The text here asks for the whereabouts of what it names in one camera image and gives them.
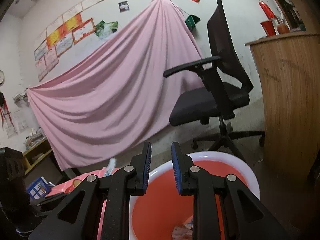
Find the red cup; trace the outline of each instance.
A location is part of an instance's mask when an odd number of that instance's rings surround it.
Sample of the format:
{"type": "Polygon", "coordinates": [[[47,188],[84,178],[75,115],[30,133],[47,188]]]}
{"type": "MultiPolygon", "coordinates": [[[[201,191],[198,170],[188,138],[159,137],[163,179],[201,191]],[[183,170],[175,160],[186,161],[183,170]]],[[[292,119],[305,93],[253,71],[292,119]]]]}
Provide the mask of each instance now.
{"type": "Polygon", "coordinates": [[[264,31],[266,32],[267,36],[274,36],[276,35],[276,30],[273,26],[272,21],[265,21],[261,23],[264,31]]]}

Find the black office chair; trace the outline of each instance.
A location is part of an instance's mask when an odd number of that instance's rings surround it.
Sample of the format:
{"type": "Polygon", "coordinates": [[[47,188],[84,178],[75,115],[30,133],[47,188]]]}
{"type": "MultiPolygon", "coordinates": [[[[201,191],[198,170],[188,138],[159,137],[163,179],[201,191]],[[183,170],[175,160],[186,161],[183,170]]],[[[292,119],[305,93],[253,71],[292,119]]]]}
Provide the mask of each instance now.
{"type": "Polygon", "coordinates": [[[253,85],[239,62],[232,44],[222,0],[217,0],[218,7],[208,21],[208,36],[212,57],[183,64],[164,71],[165,78],[182,70],[190,70],[198,74],[204,83],[203,88],[183,93],[177,100],[169,122],[172,126],[200,120],[208,124],[210,117],[219,117],[220,133],[193,139],[193,149],[197,149],[197,141],[215,141],[209,151],[217,151],[221,146],[228,147],[238,158],[245,161],[241,152],[232,142],[249,136],[261,136],[260,145],[264,144],[264,131],[229,132],[223,119],[235,117],[234,109],[249,104],[249,92],[253,85]],[[212,63],[212,67],[204,69],[203,65],[212,63]],[[230,83],[222,82],[217,67],[225,74],[235,77],[242,84],[238,88],[230,83]]]}

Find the wooden cabinet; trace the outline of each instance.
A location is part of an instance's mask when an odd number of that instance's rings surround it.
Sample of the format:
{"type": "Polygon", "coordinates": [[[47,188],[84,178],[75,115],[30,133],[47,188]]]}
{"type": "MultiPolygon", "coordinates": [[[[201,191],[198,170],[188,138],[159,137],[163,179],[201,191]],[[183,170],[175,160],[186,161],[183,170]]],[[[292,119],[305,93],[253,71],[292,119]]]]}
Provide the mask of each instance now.
{"type": "Polygon", "coordinates": [[[246,45],[262,87],[264,159],[304,181],[320,149],[320,35],[288,33],[246,45]]]}

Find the green picture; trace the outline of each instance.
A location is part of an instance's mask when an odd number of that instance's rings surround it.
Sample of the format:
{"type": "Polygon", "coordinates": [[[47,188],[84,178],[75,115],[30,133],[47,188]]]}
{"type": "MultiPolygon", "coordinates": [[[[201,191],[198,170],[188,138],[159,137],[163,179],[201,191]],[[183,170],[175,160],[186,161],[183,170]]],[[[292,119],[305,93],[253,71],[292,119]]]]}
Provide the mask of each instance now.
{"type": "Polygon", "coordinates": [[[106,39],[110,34],[117,32],[118,22],[105,23],[104,21],[99,22],[96,26],[96,35],[100,39],[106,39]]]}

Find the wall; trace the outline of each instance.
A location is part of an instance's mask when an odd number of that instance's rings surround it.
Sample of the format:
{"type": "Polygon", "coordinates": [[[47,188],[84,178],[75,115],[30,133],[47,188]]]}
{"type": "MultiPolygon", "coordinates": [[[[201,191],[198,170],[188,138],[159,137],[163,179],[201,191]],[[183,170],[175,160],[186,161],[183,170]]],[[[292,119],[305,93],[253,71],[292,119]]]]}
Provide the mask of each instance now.
{"type": "MultiPolygon", "coordinates": [[[[21,72],[25,87],[38,84],[32,46],[35,38],[59,15],[80,1],[39,0],[23,18],[20,36],[20,56],[22,62],[24,62],[21,72]]],[[[93,17],[95,24],[101,20],[105,20],[106,22],[119,21],[119,24],[124,26],[135,15],[141,12],[151,0],[128,0],[130,11],[123,13],[120,13],[118,8],[118,2],[121,1],[124,0],[105,0],[91,7],[82,13],[83,20],[93,17]]],[[[250,50],[244,46],[244,43],[265,35],[260,22],[266,20],[266,16],[258,5],[259,0],[222,1],[236,52],[255,86],[250,95],[252,101],[255,101],[261,97],[260,81],[250,50]]],[[[191,0],[172,0],[172,2],[189,14],[195,14],[201,18],[194,35],[203,55],[210,56],[206,23],[217,6],[216,0],[201,0],[199,4],[191,0]]],[[[270,3],[269,6],[272,10],[276,11],[275,3],[270,3]]],[[[44,80],[65,72],[98,47],[98,45],[98,39],[94,34],[90,38],[81,41],[77,46],[72,48],[73,52],[66,52],[65,55],[62,55],[59,65],[44,80]]]]}
{"type": "MultiPolygon", "coordinates": [[[[8,13],[0,22],[0,70],[4,72],[4,83],[0,86],[0,91],[4,94],[8,109],[11,113],[21,109],[21,107],[18,107],[14,103],[12,97],[24,90],[20,74],[20,29],[21,20],[8,13]]],[[[24,140],[30,133],[30,130],[25,130],[22,133],[18,130],[18,133],[18,135],[14,135],[8,139],[6,130],[2,130],[0,127],[0,148],[10,147],[15,150],[25,151],[24,140]]]]}

